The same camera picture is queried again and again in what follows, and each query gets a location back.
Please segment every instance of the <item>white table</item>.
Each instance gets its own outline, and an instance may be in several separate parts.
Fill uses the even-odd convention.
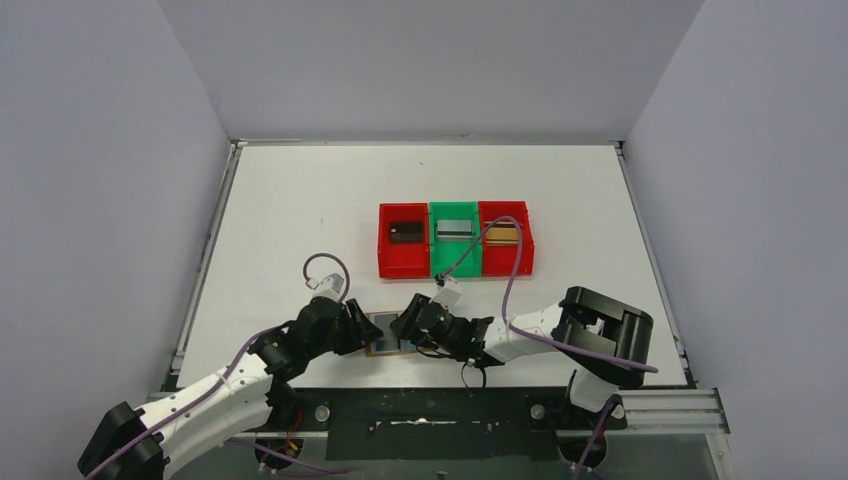
[[[253,333],[296,317],[310,298],[301,266],[313,252],[340,256],[350,296],[366,312],[403,310],[431,280],[377,274],[378,205],[524,200],[536,243],[532,277],[509,310],[560,301],[582,285],[654,318],[646,385],[685,385],[656,278],[612,146],[246,146],[199,299],[178,386],[228,363]],[[311,275],[338,271],[316,260]],[[460,316],[499,315],[505,279],[462,280]],[[488,370],[489,386],[567,385],[576,364],[559,353]],[[295,387],[461,387],[460,365],[420,355],[312,361]],[[479,373],[466,370],[470,384]]]

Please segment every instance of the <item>white wall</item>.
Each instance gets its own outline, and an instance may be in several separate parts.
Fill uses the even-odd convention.
[[[228,140],[155,0],[0,1],[0,465],[163,378]]]
[[[703,0],[160,0],[233,138],[620,140]]]
[[[625,153],[741,478],[845,478],[848,3],[707,0]]]

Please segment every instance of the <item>purple cable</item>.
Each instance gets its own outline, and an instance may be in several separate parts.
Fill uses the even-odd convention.
[[[595,444],[595,440],[597,440],[598,435],[601,434],[601,429],[604,427],[604,422],[607,420],[609,416],[610,410],[614,403],[617,400],[610,398],[604,404],[603,410],[601,410],[601,418],[598,420],[598,424],[595,425],[595,430],[592,432],[592,436],[589,437],[589,443],[586,444],[586,448],[583,449],[583,455],[580,455],[580,460],[577,462],[577,465],[574,466],[574,475],[571,477],[571,480],[577,480],[577,477],[580,476],[580,469],[583,468],[583,462],[586,461],[586,457],[589,456],[589,450],[592,448],[592,445]]]
[[[229,441],[233,442],[233,443],[239,443],[239,444],[242,444],[242,445],[246,445],[248,447],[253,447],[256,450],[259,450],[260,452],[264,452],[268,455],[271,455],[272,457],[277,457],[281,460],[285,460],[285,461],[287,461],[291,464],[294,464],[294,465],[300,465],[301,467],[306,467],[306,468],[311,468],[313,470],[317,470],[317,472],[290,472],[290,473],[288,473],[289,476],[315,477],[315,476],[325,476],[325,475],[339,475],[339,474],[342,474],[342,473],[349,473],[350,472],[350,470],[348,470],[346,468],[322,467],[320,465],[313,465],[311,463],[306,463],[303,460],[298,460],[295,457],[290,457],[290,456],[284,455],[280,452],[275,452],[274,450],[271,450],[268,447],[259,445],[256,442],[251,442],[250,440],[245,440],[243,438],[231,438]],[[308,474],[308,475],[295,475],[297,473],[304,473],[304,474]],[[278,475],[285,475],[286,473],[278,471],[277,474]]]
[[[521,234],[521,225],[518,224],[518,220],[516,220],[515,218],[513,218],[509,215],[504,215],[502,217],[498,217],[495,220],[493,220],[491,223],[486,225],[486,228],[484,228],[480,232],[480,234],[477,235],[477,237],[474,238],[474,240],[471,241],[471,245],[459,257],[459,260],[457,260],[456,263],[454,263],[453,265],[448,267],[447,270],[442,272],[442,276],[448,276],[454,270],[456,270],[456,268],[459,266],[459,264],[462,263],[462,261],[465,260],[465,257],[467,257],[468,254],[471,253],[471,250],[474,249],[474,246],[476,246],[478,243],[480,243],[482,241],[483,236],[486,234],[486,232],[488,232],[490,228],[492,228],[493,226],[495,226],[495,224],[497,224],[498,222],[501,222],[501,221],[512,222],[512,224],[515,225],[516,232],[518,233],[518,249],[515,252],[515,264],[512,266],[512,273],[509,274],[509,280],[507,280],[507,282],[506,282],[506,290],[504,290],[503,301],[501,302],[501,316],[503,317],[504,324],[510,330],[512,330],[513,332],[515,332],[515,333],[517,333],[517,334],[519,334],[523,337],[532,338],[533,340],[540,341],[542,343],[545,343],[547,345],[550,345],[550,346],[557,348],[559,350],[562,350],[562,351],[571,352],[571,353],[574,353],[574,354],[577,354],[577,355],[583,355],[585,357],[594,358],[594,359],[597,359],[597,360],[603,360],[605,362],[614,363],[616,365],[620,365],[620,366],[623,366],[623,367],[629,367],[629,368],[632,368],[634,370],[640,370],[640,371],[649,372],[649,373],[659,372],[659,370],[656,367],[652,367],[650,365],[645,365],[644,363],[639,363],[639,362],[634,362],[633,360],[626,360],[626,359],[623,359],[623,358],[618,358],[618,357],[608,355],[608,354],[605,354],[605,353],[593,352],[591,350],[586,350],[586,349],[580,348],[580,347],[574,347],[574,346],[571,346],[571,345],[568,345],[568,344],[565,344],[565,343],[562,343],[562,342],[557,342],[556,340],[552,340],[550,338],[545,338],[541,335],[536,335],[535,333],[530,333],[530,332],[524,331],[524,330],[522,330],[518,327],[513,326],[511,323],[509,323],[507,321],[506,306],[507,306],[507,302],[509,301],[509,294],[512,292],[512,284],[515,282],[515,277],[518,276],[518,266],[521,263],[521,251],[522,251],[522,247],[523,247],[522,244],[524,242],[524,236]]]
[[[204,402],[207,398],[211,397],[211,396],[212,396],[212,394],[214,394],[215,392],[217,392],[217,391],[218,391],[218,389],[219,389],[219,388],[221,388],[221,386],[224,384],[224,380],[226,380],[227,378],[229,378],[229,377],[230,377],[230,375],[231,375],[231,374],[233,373],[233,371],[236,369],[236,365],[237,365],[237,364],[238,364],[238,362],[241,360],[241,357],[243,357],[243,356],[244,356],[244,354],[245,354],[245,352],[247,352],[247,349],[248,349],[248,348],[250,348],[250,345],[251,345],[251,344],[253,344],[253,342],[254,342],[254,341],[256,341],[256,339],[257,339],[257,338],[259,338],[259,336],[260,336],[260,335],[263,335],[263,334],[265,334],[265,333],[268,333],[268,332],[274,331],[274,330],[276,330],[276,329],[278,329],[278,328],[279,328],[279,327],[269,328],[269,329],[267,329],[267,330],[263,330],[263,331],[261,331],[261,332],[259,332],[259,333],[255,334],[255,335],[253,335],[252,337],[250,337],[250,338],[247,340],[247,342],[245,342],[245,344],[244,344],[244,345],[242,345],[241,349],[239,349],[239,351],[238,351],[238,353],[236,354],[235,358],[233,358],[233,361],[232,361],[229,365],[227,365],[227,369],[224,371],[224,375],[223,375],[222,377],[219,377],[219,378],[218,378],[218,380],[215,382],[215,385],[213,385],[213,386],[212,386],[209,390],[207,390],[206,392],[204,392],[204,393],[203,393],[203,395],[201,395],[201,396],[199,396],[199,397],[195,398],[194,400],[192,400],[192,401],[191,401],[188,405],[186,405],[185,407],[183,407],[183,408],[181,408],[181,409],[177,410],[176,412],[174,412],[174,413],[172,413],[172,414],[168,415],[167,417],[165,417],[164,419],[162,419],[159,423],[157,423],[157,424],[153,425],[152,427],[148,428],[147,430],[145,430],[145,431],[141,432],[141,433],[140,433],[137,437],[135,437],[134,439],[130,440],[130,441],[129,441],[126,445],[124,445],[123,447],[121,447],[120,449],[118,449],[118,451],[116,451],[115,453],[113,453],[112,455],[110,455],[110,456],[109,456],[108,458],[106,458],[106,460],[104,460],[104,461],[103,461],[100,465],[98,465],[97,467],[95,467],[95,469],[94,469],[94,470],[92,470],[92,471],[91,471],[88,475],[86,475],[85,479],[86,479],[86,480],[91,480],[91,479],[93,479],[93,478],[94,478],[94,477],[96,477],[96,476],[97,476],[97,475],[98,475],[101,471],[103,471],[103,469],[104,469],[104,468],[106,468],[106,467],[108,467],[109,465],[111,465],[111,464],[112,464],[112,462],[114,462],[114,461],[115,461],[118,457],[120,457],[121,455],[123,455],[123,454],[127,453],[128,451],[130,451],[130,449],[132,449],[133,447],[135,447],[136,445],[138,445],[138,444],[139,444],[142,440],[144,440],[145,438],[149,437],[149,436],[150,436],[150,435],[152,435],[153,433],[155,433],[155,432],[157,432],[157,431],[161,430],[164,426],[166,426],[166,425],[168,425],[169,423],[171,423],[172,421],[174,421],[174,419],[176,419],[176,418],[178,418],[179,416],[181,416],[181,415],[185,414],[186,412],[190,411],[190,410],[191,410],[191,409],[193,409],[194,407],[196,407],[196,406],[200,405],[201,403],[203,403],[203,402]]]
[[[333,260],[334,262],[338,263],[340,267],[342,267],[342,272],[344,272],[345,274],[345,288],[344,290],[342,290],[342,296],[339,297],[339,303],[342,303],[345,297],[347,297],[347,292],[350,290],[350,272],[347,269],[347,265],[344,264],[341,258],[333,255],[332,253],[313,253],[309,256],[309,258],[306,259],[305,262],[303,262],[303,279],[307,282],[309,281],[309,274],[307,273],[307,270],[309,269],[309,264],[312,263],[312,260],[315,260],[316,258],[329,258],[330,260]]]

